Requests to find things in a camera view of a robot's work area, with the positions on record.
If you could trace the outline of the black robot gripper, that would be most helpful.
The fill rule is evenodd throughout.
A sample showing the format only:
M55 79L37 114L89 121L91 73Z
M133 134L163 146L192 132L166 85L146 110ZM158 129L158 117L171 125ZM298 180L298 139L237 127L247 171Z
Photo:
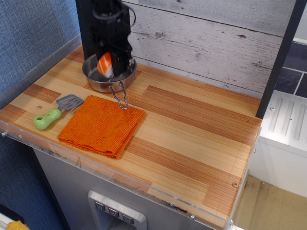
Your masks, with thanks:
M132 46L128 42L130 29L129 7L116 8L115 12L99 13L93 10L95 24L90 27L97 61L111 53L113 74L118 76L134 64Z

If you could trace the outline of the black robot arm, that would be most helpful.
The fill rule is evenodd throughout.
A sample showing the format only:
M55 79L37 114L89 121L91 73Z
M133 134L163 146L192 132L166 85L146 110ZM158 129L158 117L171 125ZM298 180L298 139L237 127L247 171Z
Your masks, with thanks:
M130 29L130 8L120 0L94 0L95 24L90 27L100 59L109 52L114 75L120 75L128 68L132 46L128 42Z

